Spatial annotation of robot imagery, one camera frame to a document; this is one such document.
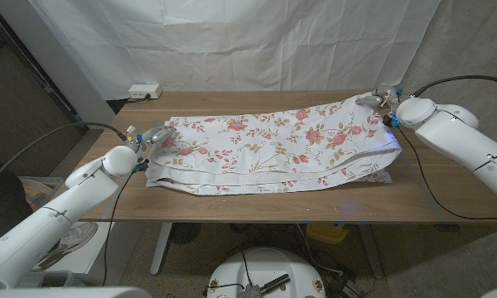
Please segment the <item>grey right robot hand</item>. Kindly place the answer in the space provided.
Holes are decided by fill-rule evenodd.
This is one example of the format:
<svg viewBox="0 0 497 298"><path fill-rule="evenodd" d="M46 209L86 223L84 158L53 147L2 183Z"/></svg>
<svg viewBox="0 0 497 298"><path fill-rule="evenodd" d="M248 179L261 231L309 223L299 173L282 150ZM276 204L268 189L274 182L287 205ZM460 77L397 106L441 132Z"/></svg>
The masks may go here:
<svg viewBox="0 0 497 298"><path fill-rule="evenodd" d="M381 84L379 87L366 95L360 95L355 103L358 105L367 105L372 108L390 109L396 111L401 103L403 91L392 85Z"/></svg>

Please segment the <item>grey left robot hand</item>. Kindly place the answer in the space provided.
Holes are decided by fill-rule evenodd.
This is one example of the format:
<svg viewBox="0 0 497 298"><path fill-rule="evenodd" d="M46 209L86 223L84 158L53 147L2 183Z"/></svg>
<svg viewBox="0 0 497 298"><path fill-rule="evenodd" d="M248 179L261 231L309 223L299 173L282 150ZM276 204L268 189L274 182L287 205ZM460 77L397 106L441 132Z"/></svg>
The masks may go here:
<svg viewBox="0 0 497 298"><path fill-rule="evenodd" d="M142 156L149 147L161 145L175 132L176 129L171 126L155 126L132 137L126 141L125 146L131 148L138 156Z"/></svg>

